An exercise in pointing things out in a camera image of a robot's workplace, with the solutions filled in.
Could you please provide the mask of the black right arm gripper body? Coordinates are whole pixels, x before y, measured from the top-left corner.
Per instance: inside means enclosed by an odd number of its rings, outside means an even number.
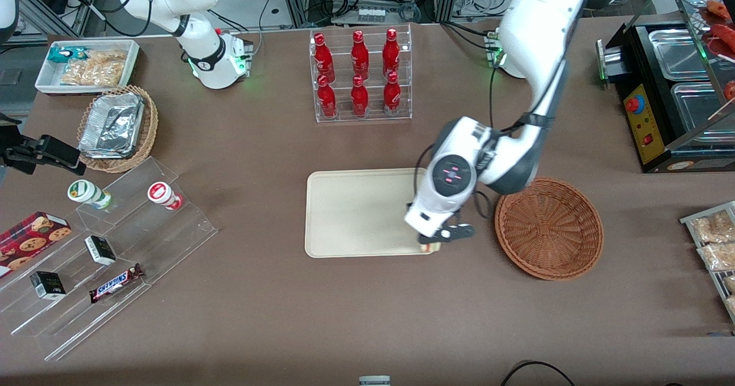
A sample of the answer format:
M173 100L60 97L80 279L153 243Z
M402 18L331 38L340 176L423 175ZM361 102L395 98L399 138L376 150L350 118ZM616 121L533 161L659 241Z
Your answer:
M2 165L27 175L34 174L42 139L32 139L20 133L20 121L1 115Z

